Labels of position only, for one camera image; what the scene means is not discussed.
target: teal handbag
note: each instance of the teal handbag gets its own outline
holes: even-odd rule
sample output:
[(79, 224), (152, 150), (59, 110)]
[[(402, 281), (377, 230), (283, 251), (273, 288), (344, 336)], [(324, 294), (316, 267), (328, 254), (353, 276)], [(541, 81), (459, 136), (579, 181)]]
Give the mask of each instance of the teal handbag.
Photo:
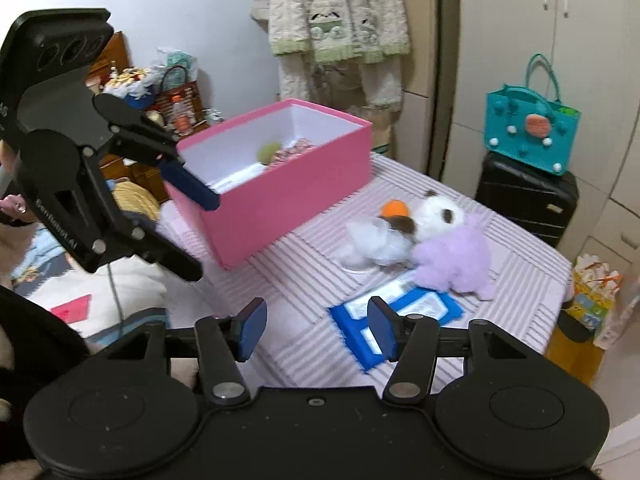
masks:
[[(555, 101), (529, 88), (537, 62), (554, 85)], [(527, 64), (524, 86), (505, 84), (486, 95), (484, 144), (492, 152), (561, 175), (567, 169), (579, 122), (580, 112), (562, 104), (551, 63), (543, 54), (534, 54)]]

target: plastic bottle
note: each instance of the plastic bottle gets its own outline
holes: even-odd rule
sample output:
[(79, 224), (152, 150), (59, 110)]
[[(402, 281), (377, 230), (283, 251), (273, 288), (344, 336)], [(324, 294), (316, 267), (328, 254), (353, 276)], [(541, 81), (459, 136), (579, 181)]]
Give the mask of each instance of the plastic bottle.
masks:
[(179, 95), (174, 95), (171, 98), (173, 103), (171, 122), (174, 125), (175, 131), (180, 136), (186, 136), (191, 133), (191, 121), (189, 120), (189, 109), (187, 105), (182, 102)]

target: orange plush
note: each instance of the orange plush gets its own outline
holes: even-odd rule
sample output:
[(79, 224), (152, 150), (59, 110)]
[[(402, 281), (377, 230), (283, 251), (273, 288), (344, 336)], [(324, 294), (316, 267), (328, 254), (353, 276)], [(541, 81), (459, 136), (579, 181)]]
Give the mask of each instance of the orange plush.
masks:
[(380, 213), (380, 216), (382, 216), (382, 218), (409, 215), (409, 207), (402, 200), (390, 200), (382, 206), (382, 212)]

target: blue wet wipes package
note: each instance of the blue wet wipes package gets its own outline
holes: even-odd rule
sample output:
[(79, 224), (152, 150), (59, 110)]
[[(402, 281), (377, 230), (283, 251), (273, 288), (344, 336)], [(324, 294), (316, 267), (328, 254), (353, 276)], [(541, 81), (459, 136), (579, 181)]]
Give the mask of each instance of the blue wet wipes package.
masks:
[(409, 270), (379, 288), (329, 309), (347, 348), (364, 371), (384, 361), (367, 322), (367, 304), (372, 296), (380, 296), (400, 316), (423, 314), (437, 319), (441, 326), (462, 317), (462, 308), (449, 294), (415, 286), (413, 276), (414, 271)]

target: black suitcase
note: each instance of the black suitcase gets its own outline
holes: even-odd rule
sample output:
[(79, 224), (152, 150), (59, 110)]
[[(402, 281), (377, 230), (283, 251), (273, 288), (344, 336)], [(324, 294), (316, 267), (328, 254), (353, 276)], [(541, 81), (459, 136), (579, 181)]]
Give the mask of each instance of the black suitcase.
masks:
[(575, 177), (545, 173), (489, 152), (476, 200), (556, 247), (569, 225), (579, 192)]

